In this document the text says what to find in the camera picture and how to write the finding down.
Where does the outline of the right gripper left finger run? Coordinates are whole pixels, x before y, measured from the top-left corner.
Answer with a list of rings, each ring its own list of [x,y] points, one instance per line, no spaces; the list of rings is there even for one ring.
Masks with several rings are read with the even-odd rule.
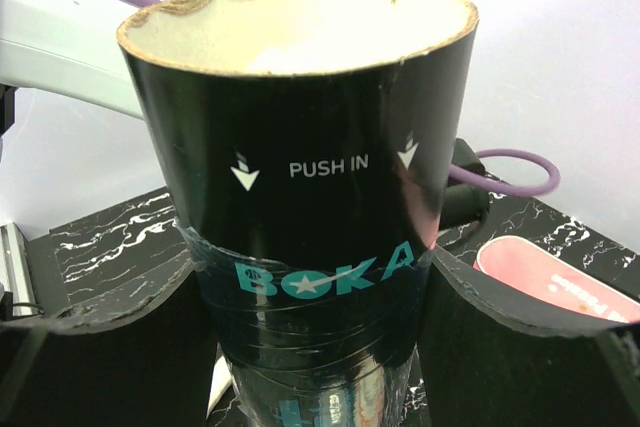
[[[1,325],[4,426],[203,426],[217,338],[191,255],[133,296]]]

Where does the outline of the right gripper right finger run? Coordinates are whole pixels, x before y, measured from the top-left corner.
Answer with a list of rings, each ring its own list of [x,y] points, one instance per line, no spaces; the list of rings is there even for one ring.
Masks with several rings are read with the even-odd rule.
[[[639,326],[575,313],[434,251],[417,343],[435,426],[636,426]]]

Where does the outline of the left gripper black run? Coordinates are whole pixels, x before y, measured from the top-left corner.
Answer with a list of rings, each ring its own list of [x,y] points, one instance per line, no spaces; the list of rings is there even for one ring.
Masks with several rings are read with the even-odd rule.
[[[486,168],[469,144],[457,138],[453,152],[453,165],[472,174],[484,177]],[[440,233],[453,231],[457,237],[440,242],[442,247],[461,247],[486,223],[490,211],[490,195],[487,191],[456,180],[449,175],[444,192],[444,203],[440,217]]]

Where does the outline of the pink sport racket bag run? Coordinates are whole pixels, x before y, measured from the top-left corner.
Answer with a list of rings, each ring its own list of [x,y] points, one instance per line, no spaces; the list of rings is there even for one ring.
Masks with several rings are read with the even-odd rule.
[[[480,247],[473,267],[543,302],[618,323],[639,320],[639,303],[518,236]]]

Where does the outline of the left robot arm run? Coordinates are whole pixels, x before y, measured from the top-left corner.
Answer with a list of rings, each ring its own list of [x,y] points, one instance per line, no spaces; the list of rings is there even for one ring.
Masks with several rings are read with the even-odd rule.
[[[1,0],[1,80],[143,119],[197,242],[430,245],[478,23],[470,0]]]

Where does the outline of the black shuttlecock tube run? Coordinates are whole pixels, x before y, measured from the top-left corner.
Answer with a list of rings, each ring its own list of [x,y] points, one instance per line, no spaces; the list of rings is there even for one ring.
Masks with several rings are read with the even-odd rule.
[[[396,426],[469,0],[166,0],[117,30],[246,415]]]

